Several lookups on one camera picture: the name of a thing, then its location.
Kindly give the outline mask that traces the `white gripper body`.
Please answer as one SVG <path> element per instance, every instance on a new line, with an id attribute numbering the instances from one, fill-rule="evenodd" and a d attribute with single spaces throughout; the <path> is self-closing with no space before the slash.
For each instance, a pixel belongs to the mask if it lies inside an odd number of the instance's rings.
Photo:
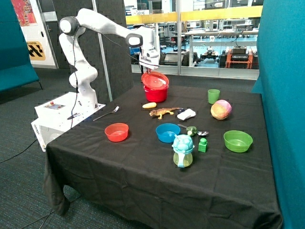
<path id="1" fill-rule="evenodd" d="M 139 64 L 151 70 L 159 68 L 159 53 L 152 46 L 150 48 L 141 48 L 139 55 Z"/>

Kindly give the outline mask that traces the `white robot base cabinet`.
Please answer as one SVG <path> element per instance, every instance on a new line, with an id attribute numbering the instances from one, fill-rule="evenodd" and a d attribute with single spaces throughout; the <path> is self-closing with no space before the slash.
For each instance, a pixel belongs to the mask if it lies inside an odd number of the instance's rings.
<path id="1" fill-rule="evenodd" d="M 35 107 L 38 118 L 31 123 L 43 152 L 48 143 L 70 130 L 104 104 L 89 104 L 80 93 L 68 92 Z"/>

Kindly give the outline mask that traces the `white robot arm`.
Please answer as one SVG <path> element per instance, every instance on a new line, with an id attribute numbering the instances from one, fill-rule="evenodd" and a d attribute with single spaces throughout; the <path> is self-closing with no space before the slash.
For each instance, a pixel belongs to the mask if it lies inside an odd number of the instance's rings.
<path id="1" fill-rule="evenodd" d="M 139 47 L 139 64 L 148 70 L 159 67 L 160 55 L 154 47 L 155 35 L 152 28 L 141 26 L 137 29 L 127 29 L 107 17 L 90 9 L 80 9 L 76 16 L 64 17 L 59 22 L 61 34 L 59 42 L 68 63 L 75 69 L 70 77 L 70 84 L 76 88 L 77 97 L 83 108 L 95 109 L 98 105 L 97 95 L 91 87 L 98 71 L 86 60 L 78 39 L 89 32 L 89 41 L 83 44 L 101 48 L 100 34 L 115 34 L 125 39 L 127 46 Z"/>

